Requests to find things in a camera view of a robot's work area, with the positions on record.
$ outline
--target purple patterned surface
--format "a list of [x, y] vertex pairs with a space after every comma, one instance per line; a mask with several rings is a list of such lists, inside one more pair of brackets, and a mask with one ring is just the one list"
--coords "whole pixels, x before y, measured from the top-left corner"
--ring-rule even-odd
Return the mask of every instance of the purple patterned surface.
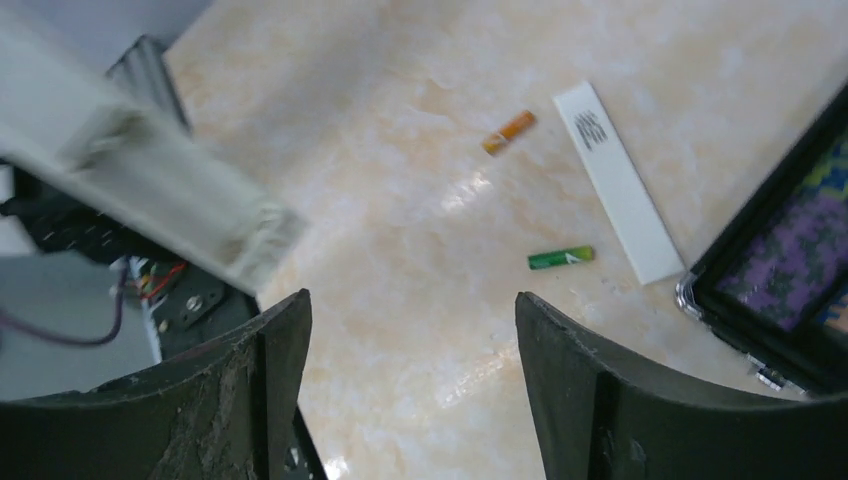
[[718, 283], [761, 318], [789, 331], [848, 267], [846, 143], [837, 142]]

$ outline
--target metal screw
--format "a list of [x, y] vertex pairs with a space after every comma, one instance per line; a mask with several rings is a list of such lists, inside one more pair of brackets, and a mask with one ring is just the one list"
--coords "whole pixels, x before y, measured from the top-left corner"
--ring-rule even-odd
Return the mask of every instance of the metal screw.
[[203, 306], [203, 299], [200, 298], [200, 295], [195, 295], [193, 297], [190, 297], [186, 301], [186, 308], [190, 312], [196, 312], [196, 311], [200, 310], [200, 307], [202, 307], [202, 306]]

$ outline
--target black cable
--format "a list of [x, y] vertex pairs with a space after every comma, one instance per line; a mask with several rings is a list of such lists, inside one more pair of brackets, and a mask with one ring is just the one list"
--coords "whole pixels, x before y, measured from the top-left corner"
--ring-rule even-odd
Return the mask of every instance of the black cable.
[[115, 292], [115, 320], [112, 323], [112, 329], [105, 336], [88, 339], [62, 335], [18, 320], [3, 310], [0, 310], [0, 327], [8, 327], [39, 340], [66, 347], [100, 347], [106, 345], [118, 336], [118, 332], [121, 331], [121, 324], [123, 323], [124, 285], [127, 283], [127, 278], [129, 277], [129, 260], [124, 258], [122, 262], [124, 265], [121, 268]]

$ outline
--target marble tabletop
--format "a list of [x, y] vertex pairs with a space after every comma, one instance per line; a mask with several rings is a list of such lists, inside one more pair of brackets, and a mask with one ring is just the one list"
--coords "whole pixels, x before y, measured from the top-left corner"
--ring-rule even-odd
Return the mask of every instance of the marble tabletop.
[[[550, 98], [592, 81], [691, 265], [845, 80], [846, 19], [836, 0], [215, 2], [168, 60], [197, 138], [311, 222], [262, 300], [312, 292], [299, 402], [329, 478], [544, 478], [519, 291], [767, 393], [673, 279], [638, 285]], [[538, 124], [483, 152], [525, 108]], [[582, 244], [596, 261], [527, 268]]]

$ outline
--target wire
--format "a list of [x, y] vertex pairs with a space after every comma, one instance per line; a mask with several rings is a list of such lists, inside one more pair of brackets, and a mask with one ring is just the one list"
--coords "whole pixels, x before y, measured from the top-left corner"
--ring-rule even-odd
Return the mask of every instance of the wire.
[[121, 331], [121, 324], [123, 323], [124, 285], [127, 283], [127, 277], [129, 276], [129, 261], [124, 259], [123, 263], [124, 266], [121, 268], [117, 291], [115, 292], [115, 317], [112, 322], [112, 329], [105, 336], [92, 339], [66, 336], [36, 327], [35, 325], [30, 325], [12, 317], [3, 310], [0, 310], [0, 326], [11, 328], [48, 343], [55, 343], [66, 347], [100, 347], [106, 345], [118, 336], [118, 332]]
[[185, 263], [181, 263], [181, 264], [179, 264], [179, 265], [175, 266], [174, 268], [172, 268], [172, 269], [171, 269], [171, 271], [169, 271], [169, 272], [168, 272], [168, 274], [167, 274], [167, 275], [165, 275], [165, 276], [162, 278], [162, 281], [161, 281], [161, 282], [159, 282], [159, 284], [158, 284], [158, 285], [156, 285], [155, 287], [153, 287], [153, 290], [151, 290], [151, 291], [149, 291], [149, 292], [147, 292], [147, 293], [145, 293], [145, 294], [141, 295], [141, 297], [139, 297], [139, 298], [140, 298], [141, 300], [149, 300], [149, 299], [151, 299], [151, 298], [155, 297], [155, 296], [156, 296], [156, 294], [158, 294], [159, 292], [161, 292], [161, 291], [162, 291], [162, 289], [163, 289], [163, 288], [165, 288], [165, 287], [168, 285], [168, 283], [170, 283], [170, 281], [171, 281], [171, 279], [174, 277], [174, 275], [176, 275], [177, 273], [181, 272], [183, 269], [185, 269], [185, 267], [186, 267], [186, 264], [185, 264]]

